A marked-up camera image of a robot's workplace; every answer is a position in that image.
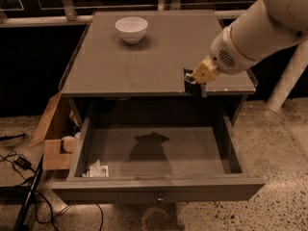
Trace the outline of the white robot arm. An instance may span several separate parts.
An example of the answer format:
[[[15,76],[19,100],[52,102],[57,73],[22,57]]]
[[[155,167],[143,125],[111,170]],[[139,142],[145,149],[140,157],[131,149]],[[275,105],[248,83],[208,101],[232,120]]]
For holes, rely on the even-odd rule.
[[[185,92],[205,97],[219,75],[242,73],[308,37],[308,0],[257,0],[213,40],[210,53],[184,71]]]

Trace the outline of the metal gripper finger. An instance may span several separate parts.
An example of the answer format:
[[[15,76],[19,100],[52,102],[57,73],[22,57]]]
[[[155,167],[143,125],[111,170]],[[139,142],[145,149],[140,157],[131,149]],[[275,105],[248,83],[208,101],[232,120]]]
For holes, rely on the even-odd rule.
[[[205,84],[199,84],[201,86],[201,95],[200,97],[206,97],[206,85]]]

